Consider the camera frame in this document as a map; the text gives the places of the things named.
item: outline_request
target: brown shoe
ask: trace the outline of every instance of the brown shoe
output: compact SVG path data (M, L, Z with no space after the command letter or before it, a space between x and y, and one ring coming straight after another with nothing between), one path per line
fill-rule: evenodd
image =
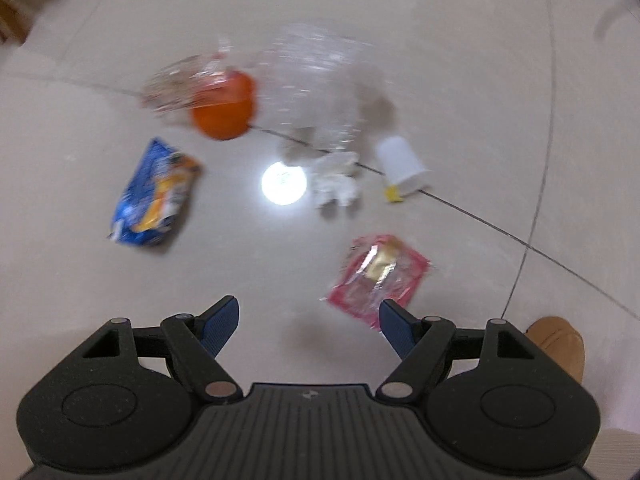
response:
M525 332L545 354L579 383L584 373L584 342L580 333L561 317L543 317Z

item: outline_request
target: orange ball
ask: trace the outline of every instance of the orange ball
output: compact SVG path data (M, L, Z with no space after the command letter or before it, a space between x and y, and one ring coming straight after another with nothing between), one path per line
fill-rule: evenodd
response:
M202 92L201 102L210 104L191 109L196 126L218 140L235 139L249 129L255 112L255 83L244 72L231 72L222 86Z

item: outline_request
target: blue snack wrapper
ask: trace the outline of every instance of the blue snack wrapper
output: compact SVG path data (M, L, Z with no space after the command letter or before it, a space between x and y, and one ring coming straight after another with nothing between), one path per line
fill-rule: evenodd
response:
M161 242L199 169L190 156L152 139L116 206L109 238L138 246Z

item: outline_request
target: white paper cup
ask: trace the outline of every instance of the white paper cup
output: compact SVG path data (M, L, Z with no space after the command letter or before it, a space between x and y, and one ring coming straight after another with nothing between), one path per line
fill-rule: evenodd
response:
M376 156L386 181L396 186L400 196L427 185L427 168L415 155L409 143L399 136L387 137L376 145Z

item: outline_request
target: white glossy floor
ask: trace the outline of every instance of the white glossy floor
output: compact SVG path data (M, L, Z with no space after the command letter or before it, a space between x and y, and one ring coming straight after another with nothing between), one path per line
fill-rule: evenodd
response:
M140 109L156 69L227 34L268 46L327 18L385 52L392 106L368 135L404 132L432 196L385 203L361 170L353 210L260 190L282 140L213 142ZM252 381L367 382L397 358L319 301L350 240L390 232L429 257L410 310L521 330L566 317L605 426L640 431L640 7L635 0L53 0L27 43L0 47L0 476L29 461L14 414L26 390L105 320L156 324L223 294L241 322L220 361ZM164 250L106 240L142 150L160 135L205 165ZM375 167L367 155L364 163Z

